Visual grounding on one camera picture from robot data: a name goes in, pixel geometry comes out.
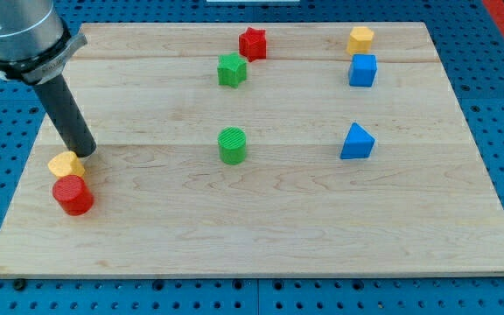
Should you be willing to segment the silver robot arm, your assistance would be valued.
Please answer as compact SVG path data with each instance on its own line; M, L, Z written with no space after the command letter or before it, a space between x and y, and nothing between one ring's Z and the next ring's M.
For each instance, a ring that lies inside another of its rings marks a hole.
M88 43L71 34L53 0L0 0L0 78L27 85L61 75L66 63Z

